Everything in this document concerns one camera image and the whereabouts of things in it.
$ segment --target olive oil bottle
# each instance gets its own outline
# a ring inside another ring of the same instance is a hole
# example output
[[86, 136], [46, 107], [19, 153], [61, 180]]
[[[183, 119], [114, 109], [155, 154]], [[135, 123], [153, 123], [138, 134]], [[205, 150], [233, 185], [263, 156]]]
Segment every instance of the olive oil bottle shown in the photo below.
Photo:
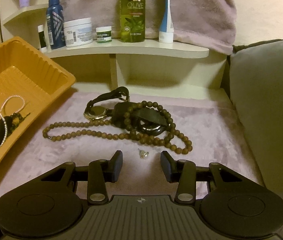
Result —
[[120, 0], [120, 31], [122, 42], [145, 40], [146, 0]]

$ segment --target orange plastic tray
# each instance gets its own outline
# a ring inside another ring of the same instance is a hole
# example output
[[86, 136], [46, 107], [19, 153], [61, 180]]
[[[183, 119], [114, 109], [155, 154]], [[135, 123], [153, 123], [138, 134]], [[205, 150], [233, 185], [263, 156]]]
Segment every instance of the orange plastic tray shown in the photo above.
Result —
[[[24, 98], [22, 116], [30, 115], [0, 147], [0, 162], [31, 123], [65, 90], [75, 77], [19, 37], [0, 44], [0, 108], [12, 95]], [[20, 98], [6, 104], [4, 114], [10, 115], [22, 106]]]

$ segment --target cream tube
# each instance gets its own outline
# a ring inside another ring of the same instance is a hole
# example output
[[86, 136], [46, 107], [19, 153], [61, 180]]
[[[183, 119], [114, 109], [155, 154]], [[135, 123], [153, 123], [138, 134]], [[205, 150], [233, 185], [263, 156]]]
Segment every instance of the cream tube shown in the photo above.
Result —
[[173, 43], [174, 41], [174, 27], [172, 23], [172, 17], [170, 14], [170, 0], [165, 0], [165, 14], [163, 21], [160, 25], [160, 37], [159, 42]]

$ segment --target watch face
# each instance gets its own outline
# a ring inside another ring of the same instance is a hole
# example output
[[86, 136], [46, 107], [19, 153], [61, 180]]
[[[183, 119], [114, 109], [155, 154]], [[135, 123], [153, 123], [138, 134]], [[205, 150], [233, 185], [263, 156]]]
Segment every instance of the watch face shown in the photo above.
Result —
[[89, 109], [89, 112], [84, 112], [84, 117], [88, 120], [97, 120], [106, 117], [106, 108], [102, 106], [93, 106]]

